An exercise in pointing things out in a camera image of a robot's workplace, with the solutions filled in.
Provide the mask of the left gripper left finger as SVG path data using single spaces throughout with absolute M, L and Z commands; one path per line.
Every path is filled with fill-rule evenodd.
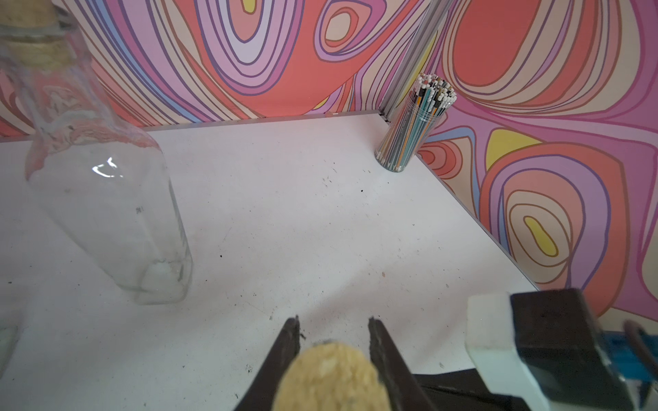
M 271 411 L 279 383 L 300 353 L 300 321 L 288 318 L 235 411 Z

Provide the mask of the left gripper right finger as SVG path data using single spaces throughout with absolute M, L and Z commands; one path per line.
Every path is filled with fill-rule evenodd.
M 407 367 L 383 322 L 370 318 L 368 331 L 370 360 L 378 370 L 380 381 L 387 388 L 391 409 L 435 411 L 436 407 Z

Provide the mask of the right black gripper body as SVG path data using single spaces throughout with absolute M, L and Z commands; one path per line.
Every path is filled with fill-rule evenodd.
M 490 392 L 475 368 L 414 377 L 437 410 L 529 411 L 522 398 Z

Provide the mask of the clear bottle blue label cork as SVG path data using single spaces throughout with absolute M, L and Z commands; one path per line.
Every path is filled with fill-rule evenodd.
M 391 410 L 387 387 L 359 349 L 325 342 L 301 352 L 278 383 L 273 410 Z

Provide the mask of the clear bottle red label cork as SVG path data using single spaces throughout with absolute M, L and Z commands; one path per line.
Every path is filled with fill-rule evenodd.
M 134 302 L 182 301 L 193 260 L 164 154 L 112 109 L 77 20 L 4 1 L 1 64 L 34 127 L 25 178 L 39 206 Z

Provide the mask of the clear bottle with black cap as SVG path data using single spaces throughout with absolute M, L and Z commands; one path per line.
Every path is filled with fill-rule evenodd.
M 6 373 L 20 339 L 18 325 L 2 325 L 0 332 L 0 377 Z

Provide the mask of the metal cup with pencils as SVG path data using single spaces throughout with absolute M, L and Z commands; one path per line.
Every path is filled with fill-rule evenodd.
M 379 164 L 388 171 L 402 172 L 457 98 L 447 80 L 438 75 L 419 74 L 375 151 Z

